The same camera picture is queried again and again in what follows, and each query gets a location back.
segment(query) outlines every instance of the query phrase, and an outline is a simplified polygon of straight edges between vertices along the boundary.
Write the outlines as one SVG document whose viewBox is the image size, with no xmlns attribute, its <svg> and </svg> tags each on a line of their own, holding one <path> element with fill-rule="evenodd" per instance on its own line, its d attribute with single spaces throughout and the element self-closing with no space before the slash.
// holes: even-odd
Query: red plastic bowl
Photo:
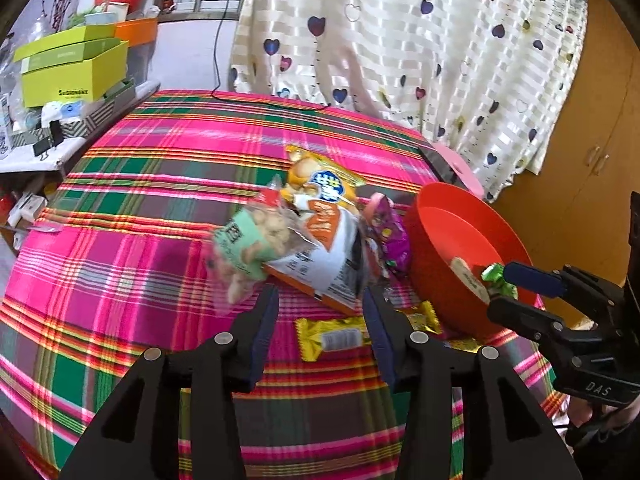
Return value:
<svg viewBox="0 0 640 480">
<path fill-rule="evenodd" d="M 449 264 L 456 256 L 476 277 L 489 265 L 513 261 L 530 265 L 527 250 L 509 224 L 482 200 L 451 184 L 428 184 L 404 217 L 412 260 L 409 277 L 421 300 L 431 301 L 450 328 L 489 338 L 502 327 L 486 316 L 485 305 L 460 281 Z M 518 289 L 533 305 L 536 295 Z"/>
</svg>

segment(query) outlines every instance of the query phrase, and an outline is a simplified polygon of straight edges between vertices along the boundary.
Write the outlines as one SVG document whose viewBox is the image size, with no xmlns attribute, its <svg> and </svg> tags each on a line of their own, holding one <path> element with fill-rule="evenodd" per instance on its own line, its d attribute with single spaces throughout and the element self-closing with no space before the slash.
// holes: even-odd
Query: screw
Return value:
<svg viewBox="0 0 640 480">
<path fill-rule="evenodd" d="M 233 340 L 234 336 L 231 332 L 220 332 L 219 334 L 216 334 L 215 338 L 213 338 L 213 341 L 219 345 L 228 345 Z"/>
<path fill-rule="evenodd" d="M 159 348 L 147 348 L 145 350 L 145 359 L 147 361 L 155 361 L 156 359 L 158 359 L 161 355 L 162 355 L 162 351 Z"/>
<path fill-rule="evenodd" d="M 427 334 L 425 334 L 424 332 L 418 332 L 417 330 L 415 332 L 411 332 L 411 335 L 409 337 L 411 338 L 411 341 L 420 345 L 426 343 L 429 340 L 429 336 Z"/>
<path fill-rule="evenodd" d="M 498 355 L 500 355 L 500 353 L 492 346 L 485 346 L 482 349 L 482 355 L 487 359 L 491 359 L 493 361 L 494 359 L 498 358 Z"/>
</svg>

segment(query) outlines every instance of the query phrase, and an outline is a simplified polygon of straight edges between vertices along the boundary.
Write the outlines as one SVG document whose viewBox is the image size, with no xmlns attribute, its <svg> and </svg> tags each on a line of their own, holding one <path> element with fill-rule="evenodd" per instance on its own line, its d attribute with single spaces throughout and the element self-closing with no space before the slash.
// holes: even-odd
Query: white shelf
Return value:
<svg viewBox="0 0 640 480">
<path fill-rule="evenodd" d="M 145 101 L 149 96 L 160 88 L 158 81 L 146 81 L 136 86 L 136 98 L 126 105 L 114 111 L 114 116 L 121 114 L 131 106 L 135 106 Z M 106 131 L 105 128 L 98 129 L 91 135 L 91 141 L 100 137 Z M 33 156 L 33 145 L 19 146 L 11 150 L 9 155 L 0 160 L 0 173 L 17 173 L 19 171 L 60 171 L 65 163 L 82 148 L 88 139 L 75 137 L 65 139 L 55 148 L 47 152 L 46 158 L 40 160 L 39 156 Z"/>
</svg>

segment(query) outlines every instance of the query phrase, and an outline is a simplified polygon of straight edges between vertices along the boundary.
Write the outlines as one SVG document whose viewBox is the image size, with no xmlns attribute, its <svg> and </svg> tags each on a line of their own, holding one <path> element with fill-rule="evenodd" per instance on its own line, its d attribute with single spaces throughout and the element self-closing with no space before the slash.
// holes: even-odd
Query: green candy wrapper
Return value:
<svg viewBox="0 0 640 480">
<path fill-rule="evenodd" d="M 518 289 L 515 285 L 508 283 L 504 280 L 504 265 L 503 264 L 491 264 L 485 270 L 482 271 L 480 277 L 484 282 L 489 283 L 486 290 L 489 292 L 489 296 L 508 296 L 514 300 L 518 299 Z"/>
</svg>

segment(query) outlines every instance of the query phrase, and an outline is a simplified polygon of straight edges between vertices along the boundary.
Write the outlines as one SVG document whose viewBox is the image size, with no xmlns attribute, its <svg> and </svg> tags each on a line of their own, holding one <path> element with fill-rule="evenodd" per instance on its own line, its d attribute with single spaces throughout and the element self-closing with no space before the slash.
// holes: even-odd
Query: cabinet handle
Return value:
<svg viewBox="0 0 640 480">
<path fill-rule="evenodd" d="M 593 161 L 596 160 L 596 157 L 600 153 L 600 146 L 594 146 L 587 152 L 587 158 L 584 161 L 585 166 L 590 166 L 593 164 Z"/>
<path fill-rule="evenodd" d="M 596 165 L 593 168 L 593 174 L 595 176 L 600 175 L 600 173 L 604 168 L 604 165 L 607 163 L 608 160 L 609 160 L 609 155 L 603 155 L 598 159 L 598 161 L 596 162 Z"/>
</svg>

